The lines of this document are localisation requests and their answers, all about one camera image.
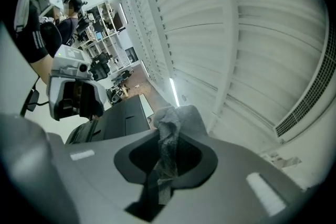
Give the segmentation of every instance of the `laboratory room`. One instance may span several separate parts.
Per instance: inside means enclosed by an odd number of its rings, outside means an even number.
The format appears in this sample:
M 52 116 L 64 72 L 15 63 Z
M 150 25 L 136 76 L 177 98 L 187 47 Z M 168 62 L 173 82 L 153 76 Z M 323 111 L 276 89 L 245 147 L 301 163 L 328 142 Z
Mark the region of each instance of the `laboratory room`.
M 335 188 L 336 0 L 6 1 L 6 211 L 87 224 L 321 216 Z

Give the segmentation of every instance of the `cable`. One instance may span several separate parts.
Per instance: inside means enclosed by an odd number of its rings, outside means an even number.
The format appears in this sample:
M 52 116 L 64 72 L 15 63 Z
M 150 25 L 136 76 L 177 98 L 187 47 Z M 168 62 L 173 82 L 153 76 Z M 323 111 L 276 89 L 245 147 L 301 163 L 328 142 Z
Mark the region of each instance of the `cable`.
M 38 105 L 38 106 L 43 106 L 43 105 L 48 104 L 48 103 L 49 103 L 49 101 L 45 102 L 45 103 L 42 103 L 42 104 L 39 104 L 39 103 L 30 103 L 30 104 L 26 104 L 26 105 L 33 105 L 33 104 L 35 104 L 35 105 Z

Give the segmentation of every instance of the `white stripe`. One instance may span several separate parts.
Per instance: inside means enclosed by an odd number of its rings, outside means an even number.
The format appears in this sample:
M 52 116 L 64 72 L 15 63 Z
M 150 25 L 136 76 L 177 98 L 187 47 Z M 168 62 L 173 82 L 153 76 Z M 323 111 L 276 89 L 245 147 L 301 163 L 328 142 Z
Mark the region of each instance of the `white stripe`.
M 246 180 L 270 217 L 285 209 L 285 202 L 258 173 L 248 175 Z
M 38 34 L 38 31 L 35 31 L 35 35 L 36 35 L 36 39 L 37 39 L 37 43 L 38 43 L 38 47 L 41 48 L 41 40 L 40 40 L 40 36 Z
M 79 159 L 87 158 L 90 156 L 94 156 L 94 151 L 93 150 L 88 150 L 80 153 L 74 153 L 70 154 L 70 157 L 73 161 L 78 161 Z
M 35 34 L 35 32 L 33 32 L 33 38 L 34 38 L 36 49 L 38 49 L 38 43 L 37 43 L 37 40 L 36 40 L 36 34 Z
M 38 31 L 38 37 L 39 37 L 39 40 L 41 42 L 41 48 L 43 48 L 44 44 L 43 44 L 43 40 L 42 40 L 42 36 L 41 36 L 41 32 L 40 31 Z

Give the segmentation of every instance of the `white shelving unit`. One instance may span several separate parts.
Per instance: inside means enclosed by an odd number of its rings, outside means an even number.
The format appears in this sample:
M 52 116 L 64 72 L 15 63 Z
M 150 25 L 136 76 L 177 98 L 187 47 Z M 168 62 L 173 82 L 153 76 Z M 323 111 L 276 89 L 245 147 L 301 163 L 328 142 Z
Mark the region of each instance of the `white shelving unit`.
M 102 38 L 97 39 L 90 44 L 89 42 L 91 40 L 86 41 L 80 46 L 89 54 L 91 58 L 96 57 L 102 52 L 107 52 L 108 54 L 113 55 L 113 60 L 118 60 L 118 63 L 110 61 L 111 72 L 115 73 L 130 66 L 131 62 L 125 50 L 121 46 L 119 33 L 113 23 L 115 11 L 111 8 L 110 3 L 105 1 L 89 9 L 93 9 L 95 7 L 99 11 L 101 17 L 100 21 L 104 28 Z M 107 22 L 109 25 L 112 25 L 113 29 L 110 29 L 105 22 Z

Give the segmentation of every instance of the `fluorescent light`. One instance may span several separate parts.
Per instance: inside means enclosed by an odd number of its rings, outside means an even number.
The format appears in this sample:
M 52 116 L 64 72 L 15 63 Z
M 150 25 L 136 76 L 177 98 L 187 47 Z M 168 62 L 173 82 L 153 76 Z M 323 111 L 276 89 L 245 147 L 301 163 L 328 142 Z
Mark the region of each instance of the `fluorescent light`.
M 143 63 L 143 60 L 141 60 L 141 63 L 142 63 L 143 68 L 145 69 L 145 71 L 147 73 L 147 76 L 150 78 L 151 76 L 148 74 L 147 68 L 146 68 L 145 64 Z
M 179 99 L 177 98 L 177 92 L 176 92 L 174 80 L 172 78 L 169 78 L 169 80 L 170 80 L 170 84 L 172 85 L 172 88 L 173 88 L 173 93 L 174 93 L 176 104 L 177 104 L 177 106 L 180 106 Z
M 121 8 L 122 15 L 124 16 L 125 22 L 126 22 L 126 24 L 128 24 L 128 21 L 127 21 L 127 18 L 126 18 L 126 14 L 124 12 L 124 9 L 123 9 L 121 3 L 119 3 L 119 5 L 120 5 L 120 8 Z

